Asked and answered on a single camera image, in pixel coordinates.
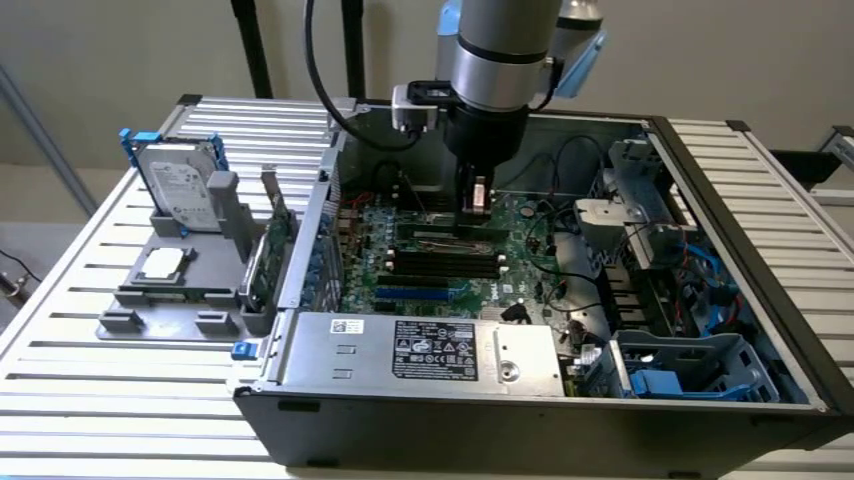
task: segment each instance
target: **small chip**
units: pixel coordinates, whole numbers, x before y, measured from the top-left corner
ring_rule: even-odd
[[[519,215],[522,215],[522,218],[534,218],[534,215],[536,215],[536,210],[534,210],[534,208],[531,207],[522,207],[519,209]]]

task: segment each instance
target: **cable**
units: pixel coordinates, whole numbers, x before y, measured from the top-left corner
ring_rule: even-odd
[[[335,122],[340,125],[352,137],[371,148],[383,152],[402,152],[412,148],[418,143],[420,136],[416,136],[410,143],[403,145],[383,145],[375,140],[370,139],[359,130],[347,123],[347,119],[342,115],[342,112],[335,108],[335,104],[330,99],[330,94],[323,86],[323,80],[320,79],[320,72],[318,70],[318,61],[315,58],[315,41],[314,41],[314,16],[315,16],[315,0],[306,0],[306,10],[303,12],[303,54],[306,56],[306,67],[308,68],[308,78],[311,79],[311,86],[315,89],[320,103],[326,108],[330,116]]]
[[[551,64],[551,74],[548,75],[548,92],[546,92],[546,98],[540,102],[540,104],[531,109],[531,112],[540,112],[543,108],[551,102],[551,99],[555,96],[555,92],[558,91],[558,87],[560,86],[560,75],[563,74],[563,59],[555,58],[554,63]]]
[[[555,155],[555,162],[554,162],[554,166],[555,166],[555,170],[552,172],[552,188],[554,188],[554,184],[556,183],[556,185],[560,185],[560,173],[558,170],[558,167],[560,165],[560,157],[563,156],[563,150],[566,149],[566,147],[575,141],[578,140],[587,140],[594,147],[596,148],[596,152],[599,153],[599,172],[604,172],[604,148],[602,148],[602,144],[598,142],[598,140],[595,138],[592,138],[590,135],[572,135],[570,138],[567,138],[563,141],[563,144],[560,145],[560,147],[558,148],[558,154]]]
[[[595,303],[591,303],[590,305],[584,305],[583,307],[578,307],[578,308],[558,308],[551,304],[551,297],[554,297],[556,289],[558,289],[558,287],[554,287],[548,291],[548,295],[546,295],[546,301],[543,302],[548,306],[548,308],[551,308],[555,312],[575,313],[575,312],[580,312],[582,310],[587,310],[588,308],[600,307],[602,306],[602,303],[595,302]]]
[[[555,210],[552,212],[546,213],[544,215],[540,215],[539,218],[534,221],[534,224],[531,225],[531,228],[528,229],[528,233],[524,237],[524,244],[528,244],[528,240],[531,238],[531,235],[534,234],[534,230],[536,230],[536,226],[540,224],[540,222],[550,217],[551,215],[560,215],[562,213],[570,211],[571,208],[564,208],[560,210]],[[530,251],[526,249],[527,252],[527,257],[528,257],[528,261],[531,262],[531,265],[534,265],[534,268],[536,268],[540,272],[543,273],[550,273],[551,275],[559,275],[562,277],[575,277],[575,278],[580,278],[583,280],[587,280],[590,283],[592,283],[594,285],[596,285],[596,280],[592,277],[588,277],[587,275],[582,275],[580,273],[570,273],[570,272],[562,272],[559,270],[551,270],[546,267],[543,267],[539,263],[536,263],[536,261],[534,260],[534,258],[531,257],[531,253]]]
[[[29,270],[29,267],[27,266],[27,264],[21,261],[20,258],[17,258],[13,255],[9,255],[8,253],[5,253],[3,251],[3,249],[0,249],[0,255],[3,255],[5,258],[8,258],[9,260],[12,260],[15,263],[17,263],[21,268],[24,269],[24,271],[27,272],[27,275],[29,275],[33,280],[36,280],[39,283],[41,283],[41,278],[39,278],[39,275],[36,275],[35,273],[32,273],[32,270]]]
[[[496,190],[503,189],[504,187],[507,187],[507,185],[510,185],[512,182],[515,182],[516,180],[519,180],[519,177],[522,177],[522,175],[524,175],[524,172],[528,171],[528,168],[531,168],[531,166],[534,165],[534,163],[536,162],[536,160],[539,160],[540,158],[544,158],[546,160],[548,160],[552,164],[554,159],[551,157],[550,154],[547,154],[546,152],[540,152],[536,155],[534,155],[531,157],[531,160],[528,160],[528,163],[524,165],[524,167],[522,167],[522,169],[519,169],[519,171],[516,172],[516,174],[510,178],[510,180],[506,180],[504,182],[502,182],[500,185],[498,185],[495,187]]]

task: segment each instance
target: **motherboard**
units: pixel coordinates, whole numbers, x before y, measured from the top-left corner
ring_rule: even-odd
[[[448,214],[402,210],[382,198],[355,202],[339,214],[340,311],[542,324],[556,339],[568,335],[566,315],[546,305],[560,278],[536,268],[558,270],[554,224],[536,221],[547,208],[506,194],[488,222],[460,232]],[[568,308],[552,296],[552,306]]]

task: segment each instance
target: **capacitor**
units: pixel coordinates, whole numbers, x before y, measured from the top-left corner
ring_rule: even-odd
[[[534,210],[534,208],[524,206],[519,209],[519,215],[522,215],[522,218],[534,218],[534,215],[536,215],[536,210]]]
[[[560,300],[566,297],[567,286],[566,282],[560,282],[560,284],[555,287],[555,298]]]

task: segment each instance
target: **white sticker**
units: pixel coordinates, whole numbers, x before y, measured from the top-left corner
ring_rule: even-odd
[[[364,320],[354,318],[336,318],[332,320],[330,333],[352,333],[360,335],[364,332]]]
[[[175,220],[189,230],[217,231],[219,221],[199,171],[189,165],[151,162],[151,173]]]

